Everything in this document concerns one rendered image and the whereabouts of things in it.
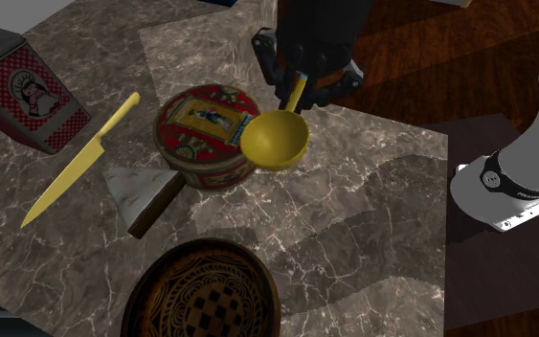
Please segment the brown patterned bowl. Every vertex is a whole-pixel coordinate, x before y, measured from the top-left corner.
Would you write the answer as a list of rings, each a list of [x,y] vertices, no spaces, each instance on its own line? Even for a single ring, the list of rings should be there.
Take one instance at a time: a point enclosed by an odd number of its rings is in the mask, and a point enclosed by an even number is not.
[[[158,258],[126,304],[121,337],[280,337],[270,272],[249,249],[199,238]]]

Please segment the yellow knife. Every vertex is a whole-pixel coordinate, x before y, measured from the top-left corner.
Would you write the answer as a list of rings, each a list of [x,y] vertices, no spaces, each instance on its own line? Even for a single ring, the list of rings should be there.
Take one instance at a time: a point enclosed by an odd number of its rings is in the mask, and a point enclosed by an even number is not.
[[[21,227],[30,224],[42,214],[104,154],[101,138],[119,123],[130,109],[140,102],[140,99],[141,96],[138,92],[134,92],[129,96],[51,185],[40,195],[26,214]]]

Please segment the red round picture tin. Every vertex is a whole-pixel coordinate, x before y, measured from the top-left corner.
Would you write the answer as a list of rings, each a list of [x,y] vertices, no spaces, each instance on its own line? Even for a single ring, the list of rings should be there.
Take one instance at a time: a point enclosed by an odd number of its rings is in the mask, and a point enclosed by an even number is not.
[[[239,143],[245,127],[260,113],[255,99],[237,87],[194,86],[164,104],[153,123],[153,140],[189,186],[229,189],[255,172]]]

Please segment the red checked square tin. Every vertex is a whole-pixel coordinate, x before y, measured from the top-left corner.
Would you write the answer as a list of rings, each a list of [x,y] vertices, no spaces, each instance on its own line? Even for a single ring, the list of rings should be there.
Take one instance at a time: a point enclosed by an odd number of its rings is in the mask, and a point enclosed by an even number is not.
[[[90,120],[26,38],[0,29],[0,131],[54,155]]]

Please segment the yellow ladle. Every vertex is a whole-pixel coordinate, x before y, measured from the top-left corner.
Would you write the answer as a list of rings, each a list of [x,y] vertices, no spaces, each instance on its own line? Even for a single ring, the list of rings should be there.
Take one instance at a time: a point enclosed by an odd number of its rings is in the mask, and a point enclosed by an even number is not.
[[[305,119],[295,112],[307,82],[307,75],[299,74],[284,109],[265,111],[251,120],[240,137],[240,148],[245,157],[258,168],[288,169],[305,154],[310,138]]]

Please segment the dark robot stand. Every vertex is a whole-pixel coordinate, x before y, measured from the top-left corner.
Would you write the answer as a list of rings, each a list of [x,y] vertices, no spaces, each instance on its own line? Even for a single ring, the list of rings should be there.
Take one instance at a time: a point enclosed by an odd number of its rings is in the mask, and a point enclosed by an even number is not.
[[[539,216],[498,232],[447,202],[444,328],[539,308]]]

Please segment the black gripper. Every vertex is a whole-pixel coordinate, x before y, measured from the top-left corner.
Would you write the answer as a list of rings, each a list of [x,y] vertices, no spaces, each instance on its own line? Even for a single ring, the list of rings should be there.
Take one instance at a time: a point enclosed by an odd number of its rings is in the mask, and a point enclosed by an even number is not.
[[[374,0],[286,0],[277,33],[260,28],[252,37],[255,56],[266,83],[284,109],[298,81],[297,71],[310,76],[298,102],[298,112],[325,107],[358,89],[364,72],[351,60],[353,46]],[[279,65],[277,42],[285,69]],[[343,68],[342,76],[322,87],[323,78]]]

